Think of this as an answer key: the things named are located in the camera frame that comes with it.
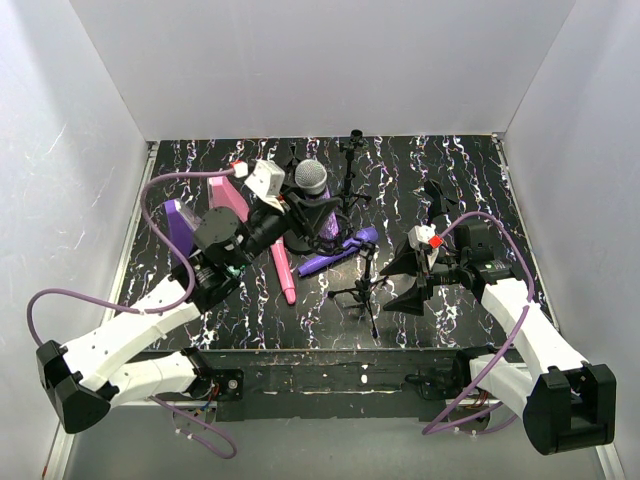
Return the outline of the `pink plastic microphone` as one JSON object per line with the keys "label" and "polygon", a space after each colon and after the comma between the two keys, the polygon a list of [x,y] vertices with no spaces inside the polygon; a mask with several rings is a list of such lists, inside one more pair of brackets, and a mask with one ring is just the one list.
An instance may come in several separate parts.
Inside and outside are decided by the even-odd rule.
{"label": "pink plastic microphone", "polygon": [[286,302],[288,305],[294,305],[297,299],[296,288],[283,239],[279,238],[276,240],[275,243],[271,245],[270,251]]}

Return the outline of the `tripod stand with shock mount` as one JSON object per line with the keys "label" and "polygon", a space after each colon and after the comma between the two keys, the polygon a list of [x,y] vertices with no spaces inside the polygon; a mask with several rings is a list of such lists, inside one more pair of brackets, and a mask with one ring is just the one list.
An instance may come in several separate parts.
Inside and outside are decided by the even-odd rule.
{"label": "tripod stand with shock mount", "polygon": [[375,315],[372,311],[371,296],[376,287],[385,284],[388,277],[372,279],[372,264],[379,234],[375,227],[370,226],[356,232],[339,246],[338,252],[331,255],[320,255],[307,261],[298,268],[300,277],[308,277],[312,274],[332,266],[342,260],[346,260],[356,254],[365,259],[364,273],[354,281],[354,286],[340,290],[330,290],[327,292],[328,298],[335,298],[341,294],[349,294],[358,307],[363,307],[371,319],[371,335],[373,339],[379,337],[375,322]]}

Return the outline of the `purple plastic microphone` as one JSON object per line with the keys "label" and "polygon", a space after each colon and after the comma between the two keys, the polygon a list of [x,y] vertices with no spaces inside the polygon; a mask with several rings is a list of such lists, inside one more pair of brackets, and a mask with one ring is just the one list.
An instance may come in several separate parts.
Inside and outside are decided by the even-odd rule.
{"label": "purple plastic microphone", "polygon": [[358,253],[366,244],[376,244],[379,239],[375,227],[367,227],[358,231],[354,237],[347,239],[332,255],[318,255],[306,261],[298,268],[300,277],[309,277],[339,261]]}

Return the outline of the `round base stand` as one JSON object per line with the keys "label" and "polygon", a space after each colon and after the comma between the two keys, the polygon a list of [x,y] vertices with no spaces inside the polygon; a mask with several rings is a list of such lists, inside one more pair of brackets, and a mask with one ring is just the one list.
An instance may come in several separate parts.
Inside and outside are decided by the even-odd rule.
{"label": "round base stand", "polygon": [[[285,185],[297,195],[305,199],[317,199],[324,195],[327,183],[325,167],[315,159],[301,160],[293,157],[287,164]],[[286,248],[294,254],[303,255],[311,252],[307,242],[294,233],[284,236]]]}
{"label": "round base stand", "polygon": [[428,207],[427,224],[432,225],[436,218],[451,212],[451,208],[456,204],[454,200],[447,197],[439,182],[426,180],[424,183],[424,193],[430,204]]}

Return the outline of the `tripod stand with clip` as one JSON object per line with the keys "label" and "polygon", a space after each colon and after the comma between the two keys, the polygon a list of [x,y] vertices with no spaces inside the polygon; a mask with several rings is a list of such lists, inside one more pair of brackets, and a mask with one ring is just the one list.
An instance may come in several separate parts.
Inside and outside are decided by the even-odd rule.
{"label": "tripod stand with clip", "polygon": [[359,200],[362,200],[368,205],[372,199],[370,195],[358,193],[353,189],[353,180],[356,177],[356,172],[354,171],[355,154],[363,146],[363,132],[358,129],[351,131],[347,143],[339,143],[339,151],[344,154],[346,160],[346,173],[343,178],[341,190],[338,193],[340,207],[331,212],[329,219],[333,217],[348,217],[351,208],[354,207]]}

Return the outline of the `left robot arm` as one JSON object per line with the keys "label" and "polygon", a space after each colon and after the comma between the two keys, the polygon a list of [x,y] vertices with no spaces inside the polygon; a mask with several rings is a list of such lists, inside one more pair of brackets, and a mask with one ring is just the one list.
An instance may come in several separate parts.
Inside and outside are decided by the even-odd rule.
{"label": "left robot arm", "polygon": [[219,369],[195,347],[139,361],[137,355],[172,330],[199,318],[240,285],[243,269],[287,232],[316,239],[339,204],[307,200],[292,190],[271,206],[257,201],[246,221],[229,207],[206,212],[193,233],[194,249],[139,303],[93,331],[36,351],[41,384],[69,434],[85,431],[111,409],[157,394],[234,401],[241,369]]}

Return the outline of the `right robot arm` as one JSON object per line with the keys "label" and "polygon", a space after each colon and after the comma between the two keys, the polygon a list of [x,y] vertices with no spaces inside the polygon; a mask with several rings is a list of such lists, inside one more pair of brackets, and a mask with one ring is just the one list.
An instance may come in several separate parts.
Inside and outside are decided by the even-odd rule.
{"label": "right robot arm", "polygon": [[414,284],[385,304],[387,311],[421,315],[434,290],[460,285],[507,333],[504,346],[457,352],[452,367],[455,389],[468,395],[480,389],[521,418],[527,438],[542,455],[613,442],[616,418],[614,373],[592,364],[554,328],[530,295],[499,259],[482,220],[458,223],[454,249],[444,245],[431,225],[416,226],[397,248],[382,275],[410,275]]}

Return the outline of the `pink metronome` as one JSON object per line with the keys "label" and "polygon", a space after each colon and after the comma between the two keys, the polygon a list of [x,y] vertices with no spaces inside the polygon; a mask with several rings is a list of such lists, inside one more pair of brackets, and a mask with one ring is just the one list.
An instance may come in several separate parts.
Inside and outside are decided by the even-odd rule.
{"label": "pink metronome", "polygon": [[208,199],[210,208],[226,207],[231,209],[242,222],[248,220],[249,205],[227,176],[208,179]]}

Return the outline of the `purple metronome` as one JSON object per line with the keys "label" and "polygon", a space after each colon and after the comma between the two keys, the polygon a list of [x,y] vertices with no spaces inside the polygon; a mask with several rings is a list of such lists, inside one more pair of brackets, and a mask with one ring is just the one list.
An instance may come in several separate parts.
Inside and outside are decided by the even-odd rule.
{"label": "purple metronome", "polygon": [[201,218],[178,199],[165,201],[164,210],[168,222],[168,238],[188,258],[194,248],[194,232],[199,227]]}

